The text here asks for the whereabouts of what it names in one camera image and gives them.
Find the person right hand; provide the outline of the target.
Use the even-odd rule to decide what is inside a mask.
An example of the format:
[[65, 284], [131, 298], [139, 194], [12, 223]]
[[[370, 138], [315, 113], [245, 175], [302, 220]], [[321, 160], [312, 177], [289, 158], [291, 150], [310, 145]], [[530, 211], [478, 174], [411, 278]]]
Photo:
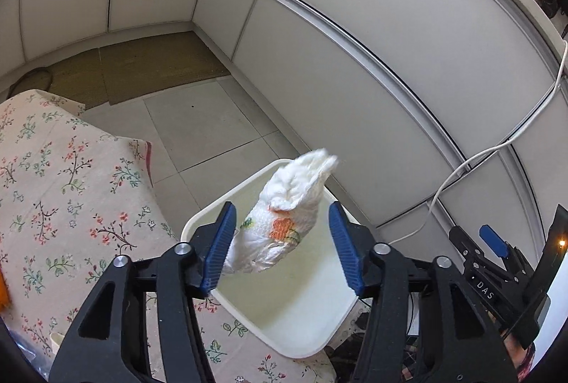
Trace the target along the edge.
[[528, 376], [533, 366], [535, 346], [531, 344], [528, 348], [523, 348], [512, 334], [504, 339], [504, 344], [516, 368], [518, 381], [522, 382]]

